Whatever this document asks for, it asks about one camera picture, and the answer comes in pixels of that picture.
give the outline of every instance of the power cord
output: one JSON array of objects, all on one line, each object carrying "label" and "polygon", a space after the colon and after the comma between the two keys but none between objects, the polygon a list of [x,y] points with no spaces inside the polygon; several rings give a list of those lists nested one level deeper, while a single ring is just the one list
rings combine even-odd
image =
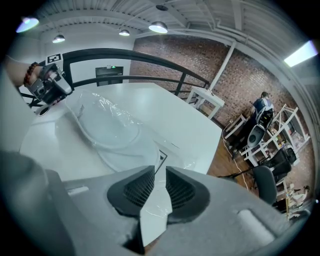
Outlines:
[{"label": "power cord", "polygon": [[[232,157],[232,154],[229,152],[229,149],[228,149],[227,146],[226,146],[226,143],[228,143],[228,142],[227,142],[227,140],[224,138],[224,131],[225,131],[225,129],[227,129],[227,127],[228,127],[229,125],[231,125],[233,122],[234,122],[233,119],[230,120],[230,121],[229,121],[229,124],[223,129],[223,131],[222,131],[222,133],[221,133],[221,137],[222,137],[222,140],[223,140],[223,145],[224,145],[224,147],[226,148],[226,150],[228,151],[228,153],[229,153],[229,155],[230,155],[231,157]],[[240,172],[242,172],[242,170],[240,170],[240,168],[238,167],[236,160],[233,159],[233,161],[234,161],[234,163],[235,163],[235,166],[238,168],[238,170],[239,170]],[[247,183],[246,183],[245,176],[244,176],[243,173],[242,173],[242,177],[243,177],[243,181],[244,181],[244,184],[245,184],[245,186],[246,186],[246,189],[249,190],[248,185],[247,185]]]}]

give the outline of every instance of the small white table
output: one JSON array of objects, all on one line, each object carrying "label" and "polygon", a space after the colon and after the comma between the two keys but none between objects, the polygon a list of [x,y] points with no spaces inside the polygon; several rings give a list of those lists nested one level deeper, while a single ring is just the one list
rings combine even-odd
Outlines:
[{"label": "small white table", "polygon": [[218,96],[214,95],[211,90],[207,90],[207,89],[195,87],[195,86],[192,87],[192,90],[191,90],[188,98],[186,99],[186,103],[188,103],[188,104],[190,103],[194,94],[198,95],[198,97],[197,97],[198,102],[197,102],[197,104],[194,105],[196,109],[199,109],[200,106],[205,102],[205,100],[207,100],[212,105],[214,105],[214,109],[212,110],[212,112],[208,116],[208,119],[210,119],[210,120],[211,120],[211,118],[214,117],[214,115],[217,113],[219,108],[223,107],[225,104],[225,102],[222,99],[220,99]]},{"label": "small white table", "polygon": [[[146,246],[166,230],[167,216],[172,212],[166,190],[166,165],[184,168],[184,163],[192,158],[195,164],[190,170],[206,174],[222,130],[155,83],[120,83],[100,87],[93,84],[85,89],[100,94],[143,122],[153,131],[150,134],[159,149],[169,152],[155,175],[154,189],[140,212],[142,240]],[[67,115],[63,100],[45,115],[37,117],[24,137],[20,152],[44,168],[57,171],[63,181],[112,174]]]}]

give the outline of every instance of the fluorescent light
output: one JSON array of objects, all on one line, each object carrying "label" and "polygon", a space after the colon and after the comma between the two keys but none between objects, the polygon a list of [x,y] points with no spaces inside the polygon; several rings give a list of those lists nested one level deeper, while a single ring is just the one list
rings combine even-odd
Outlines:
[{"label": "fluorescent light", "polygon": [[313,56],[318,54],[312,41],[306,42],[302,47],[292,53],[288,58],[284,60],[289,67],[293,67],[301,62],[304,62],[307,59],[310,59]]},{"label": "fluorescent light", "polygon": [[168,32],[167,25],[161,21],[152,22],[149,26],[149,29],[160,34],[165,34]]},{"label": "fluorescent light", "polygon": [[21,32],[27,31],[35,27],[38,23],[39,23],[39,20],[37,20],[36,18],[28,18],[28,17],[23,18],[21,24],[19,25],[19,27],[16,29],[15,32],[21,33]]},{"label": "fluorescent light", "polygon": [[56,43],[61,43],[63,41],[65,41],[65,37],[62,34],[58,34],[53,40],[52,43],[56,44]]},{"label": "fluorescent light", "polygon": [[120,31],[119,35],[128,37],[128,36],[130,36],[130,33],[129,33],[128,30],[123,29],[123,30]]}]

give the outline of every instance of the brick wall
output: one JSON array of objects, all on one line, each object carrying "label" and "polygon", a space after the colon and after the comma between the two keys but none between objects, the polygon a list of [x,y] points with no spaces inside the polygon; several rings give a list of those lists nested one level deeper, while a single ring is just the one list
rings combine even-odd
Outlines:
[{"label": "brick wall", "polygon": [[[155,35],[136,39],[133,50],[177,63],[211,83],[228,53],[229,46],[193,36]],[[151,63],[132,61],[130,75],[179,80],[181,72]],[[203,85],[203,82],[188,76],[186,81]],[[167,90],[175,90],[177,87],[177,84],[172,82],[156,81],[156,83]],[[183,85],[181,89],[189,91],[190,86]],[[272,73],[256,60],[235,49],[223,74],[213,88],[213,93],[225,101],[225,105],[214,117],[226,126],[230,119],[251,107],[263,91],[270,94],[276,112],[281,110],[284,104],[293,109],[297,107],[288,90]],[[187,96],[188,93],[179,95],[179,97]],[[300,112],[298,114],[308,133],[302,114]],[[305,185],[313,187],[315,161],[311,140],[300,154],[300,159],[301,163],[292,168],[288,180],[294,182],[296,188]]]}]

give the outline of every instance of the plastic packaging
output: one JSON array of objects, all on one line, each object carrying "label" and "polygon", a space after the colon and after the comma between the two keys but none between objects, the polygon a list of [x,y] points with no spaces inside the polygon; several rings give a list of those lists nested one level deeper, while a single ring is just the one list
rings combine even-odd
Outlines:
[{"label": "plastic packaging", "polygon": [[128,112],[87,90],[75,90],[65,104],[110,169],[121,172],[158,166],[158,146]]}]

